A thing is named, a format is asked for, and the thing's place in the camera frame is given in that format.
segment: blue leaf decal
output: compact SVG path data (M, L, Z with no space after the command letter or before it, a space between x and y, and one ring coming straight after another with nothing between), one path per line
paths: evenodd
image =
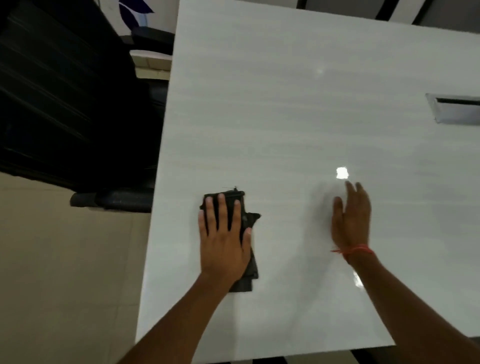
M122 4L119 4L120 7L120 16L125 23L125 25L132 30L133 28L138 27L138 21L135 19L134 15L130 9L126 8Z
M119 0L119 2L120 4L132 9L134 12L139 12L140 14L149 14L153 12L153 10L144 0Z

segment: white table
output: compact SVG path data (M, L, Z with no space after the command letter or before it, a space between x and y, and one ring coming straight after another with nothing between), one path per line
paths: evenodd
M181 0L137 339L200 271L203 194L238 186L260 278L217 309L196 363L392 344L330 253L337 167L373 203L384 264L480 334L480 127L425 93L480 96L480 36L235 0Z

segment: black chair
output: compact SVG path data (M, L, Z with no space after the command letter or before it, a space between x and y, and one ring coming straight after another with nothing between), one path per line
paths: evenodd
M137 79L129 50L173 41L142 27L123 43L92 0L3 0L0 171L150 212L168 81Z

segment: chair backrest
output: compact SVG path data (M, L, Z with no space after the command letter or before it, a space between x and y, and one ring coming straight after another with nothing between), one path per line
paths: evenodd
M9 2L0 170L75 191L128 186L156 115L127 47L92 0Z

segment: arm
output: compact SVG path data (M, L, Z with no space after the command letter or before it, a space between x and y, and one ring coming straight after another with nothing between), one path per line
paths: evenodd
M334 200L332 238L342 252L368 244L371 205L357 183L347 182L347 205ZM410 363L469 364L480 362L480 348L416 296L377 257L364 251L345 255L359 275L380 318Z
M205 202L207 223L216 227L212 198ZM189 364L215 309L240 279L250 260L251 229L240 245L240 202L235 202L228 231L225 197L218 196L218 231L206 232L203 211L198 215L202 272L190 290L120 360L119 364Z

